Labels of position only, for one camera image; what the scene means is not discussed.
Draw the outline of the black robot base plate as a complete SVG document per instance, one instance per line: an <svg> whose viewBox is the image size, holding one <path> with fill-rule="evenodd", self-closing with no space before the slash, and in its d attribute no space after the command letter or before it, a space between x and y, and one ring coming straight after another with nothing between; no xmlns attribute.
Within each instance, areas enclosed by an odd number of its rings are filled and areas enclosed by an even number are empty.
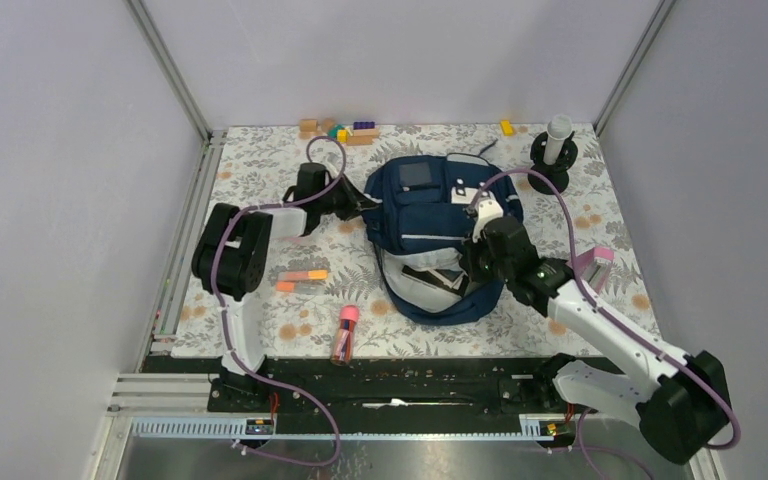
<svg viewBox="0 0 768 480"><path fill-rule="evenodd" d="M507 434L519 417L563 423L580 406L549 391L548 358L272 358L262 375L298 386L321 401L221 370L218 359L150 356L142 372L204 374L211 413L263 414L280 434Z"/></svg>

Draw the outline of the dark blue book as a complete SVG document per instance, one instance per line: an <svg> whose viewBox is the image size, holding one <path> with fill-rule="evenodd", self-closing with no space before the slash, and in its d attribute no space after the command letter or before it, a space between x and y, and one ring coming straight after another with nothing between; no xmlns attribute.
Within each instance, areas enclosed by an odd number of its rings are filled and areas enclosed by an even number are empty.
<svg viewBox="0 0 768 480"><path fill-rule="evenodd" d="M441 288L454 292L465 291L470 283L469 276L463 270L433 269L430 274Z"/></svg>

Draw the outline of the black notebook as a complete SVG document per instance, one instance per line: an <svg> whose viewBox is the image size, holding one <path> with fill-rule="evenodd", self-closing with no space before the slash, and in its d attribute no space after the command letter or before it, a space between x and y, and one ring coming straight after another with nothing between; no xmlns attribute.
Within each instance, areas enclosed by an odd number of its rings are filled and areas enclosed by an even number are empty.
<svg viewBox="0 0 768 480"><path fill-rule="evenodd" d="M416 270L408 265L404 265L402 267L402 274L406 277L413 278L417 281L423 282L428 285L435 286L437 288L441 288L436 282L435 279L430 274L430 271L433 269L428 270Z"/></svg>

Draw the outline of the navy blue student backpack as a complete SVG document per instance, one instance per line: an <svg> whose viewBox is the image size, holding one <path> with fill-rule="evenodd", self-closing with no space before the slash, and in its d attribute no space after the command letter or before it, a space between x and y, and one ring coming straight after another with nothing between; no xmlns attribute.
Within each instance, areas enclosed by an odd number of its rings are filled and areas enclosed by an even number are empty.
<svg viewBox="0 0 768 480"><path fill-rule="evenodd" d="M485 184L500 172L480 155L449 153L393 158L368 177L364 193L380 199L381 206L363 213L366 235L390 300L409 320L460 325L496 307L504 288L500 280L470 282L465 291L454 292L406 277L402 267L462 270L463 242L474 226L467 207L478 192L492 196L504 214L522 220L523 206L511 179Z"/></svg>

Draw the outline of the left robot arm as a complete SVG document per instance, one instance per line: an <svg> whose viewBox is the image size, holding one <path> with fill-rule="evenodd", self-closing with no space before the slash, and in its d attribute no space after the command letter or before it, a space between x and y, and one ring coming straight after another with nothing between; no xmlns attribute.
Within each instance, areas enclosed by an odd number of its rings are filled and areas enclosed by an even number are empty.
<svg viewBox="0 0 768 480"><path fill-rule="evenodd" d="M324 216L351 220L379 206L344 175L320 163L305 163L281 201L249 207L214 205L195 247L192 274L219 303L224 352L220 384L248 411L269 401L270 385L259 323L263 311L247 296L263 280L273 240L310 235Z"/></svg>

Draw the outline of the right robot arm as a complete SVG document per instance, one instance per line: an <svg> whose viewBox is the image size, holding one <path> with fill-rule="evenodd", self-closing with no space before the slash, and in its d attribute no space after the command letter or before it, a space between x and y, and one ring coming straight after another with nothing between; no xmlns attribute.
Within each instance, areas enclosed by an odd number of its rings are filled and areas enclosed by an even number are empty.
<svg viewBox="0 0 768 480"><path fill-rule="evenodd" d="M535 402L557 412L568 403L593 408L636 427L664 459L688 462L725 429L741 431L722 363L707 351L690 355L649 335L597 297L564 260L542 257L515 218L478 218L462 266L475 279L505 284L521 304L584 338L619 373L558 354L533 386Z"/></svg>

